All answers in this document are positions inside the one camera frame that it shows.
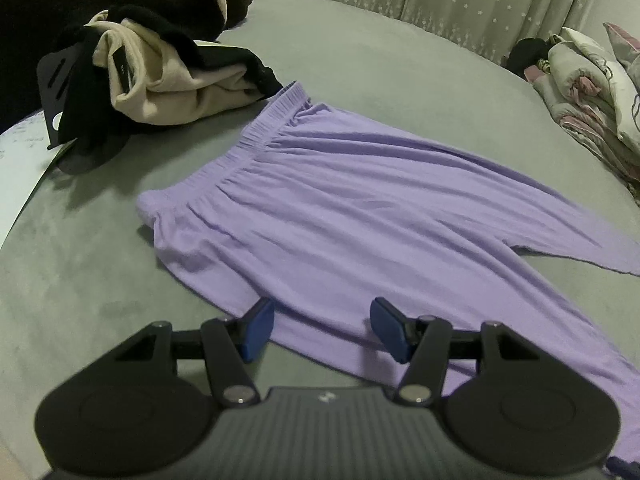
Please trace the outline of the purple pants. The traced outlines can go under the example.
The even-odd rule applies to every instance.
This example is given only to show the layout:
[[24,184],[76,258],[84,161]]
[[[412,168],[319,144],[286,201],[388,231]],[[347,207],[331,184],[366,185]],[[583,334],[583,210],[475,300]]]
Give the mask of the purple pants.
[[224,312],[277,300],[286,348],[393,385],[404,370],[371,330],[375,298],[460,330],[498,321],[608,393],[614,452],[639,456],[638,370],[521,257],[637,274],[639,245],[524,174],[289,84],[226,154],[137,208],[160,261]]

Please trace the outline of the white paper sheet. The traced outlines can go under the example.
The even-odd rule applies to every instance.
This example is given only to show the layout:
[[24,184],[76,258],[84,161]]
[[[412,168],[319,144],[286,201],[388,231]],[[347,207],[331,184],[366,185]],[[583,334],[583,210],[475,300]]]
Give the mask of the white paper sheet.
[[1,244],[4,244],[44,174],[66,150],[65,146],[52,150],[48,146],[49,135],[42,110],[31,114],[1,135]]

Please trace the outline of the folded floral quilt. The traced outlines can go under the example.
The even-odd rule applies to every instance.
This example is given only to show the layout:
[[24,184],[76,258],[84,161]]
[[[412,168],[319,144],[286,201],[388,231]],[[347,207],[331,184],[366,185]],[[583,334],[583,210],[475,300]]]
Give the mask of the folded floral quilt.
[[615,107],[608,82],[563,34],[550,48],[546,64],[529,77],[552,119],[583,148],[608,166],[639,197],[639,155],[616,136]]

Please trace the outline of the black garment by curtain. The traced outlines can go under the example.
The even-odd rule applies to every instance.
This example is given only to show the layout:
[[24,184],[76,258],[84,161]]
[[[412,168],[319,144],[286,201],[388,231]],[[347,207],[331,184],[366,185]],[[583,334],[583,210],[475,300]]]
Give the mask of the black garment by curtain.
[[549,45],[540,38],[523,38],[511,50],[504,68],[512,74],[525,78],[524,70],[548,58]]

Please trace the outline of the white floral pillow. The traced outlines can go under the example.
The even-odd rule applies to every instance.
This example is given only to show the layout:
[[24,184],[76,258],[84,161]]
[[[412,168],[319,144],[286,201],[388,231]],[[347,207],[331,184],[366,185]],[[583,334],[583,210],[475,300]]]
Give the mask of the white floral pillow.
[[631,153],[639,155],[639,52],[608,52],[592,38],[563,27],[562,34],[597,66],[608,82],[615,107],[616,136]]

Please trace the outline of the black and beige jacket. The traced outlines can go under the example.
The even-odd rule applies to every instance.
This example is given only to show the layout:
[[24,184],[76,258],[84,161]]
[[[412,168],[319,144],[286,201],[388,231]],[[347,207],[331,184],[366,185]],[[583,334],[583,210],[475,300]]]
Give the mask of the black and beige jacket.
[[252,51],[219,42],[252,0],[1,0],[1,125],[36,110],[82,174],[135,134],[270,98]]

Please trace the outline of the pink grey pillow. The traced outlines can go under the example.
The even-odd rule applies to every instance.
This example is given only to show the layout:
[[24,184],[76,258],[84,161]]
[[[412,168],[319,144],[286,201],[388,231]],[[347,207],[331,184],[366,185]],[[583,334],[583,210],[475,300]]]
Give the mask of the pink grey pillow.
[[614,52],[618,54],[622,54],[623,52],[639,52],[639,40],[629,32],[626,32],[620,25],[605,22],[603,23],[603,27],[608,34],[608,41]]

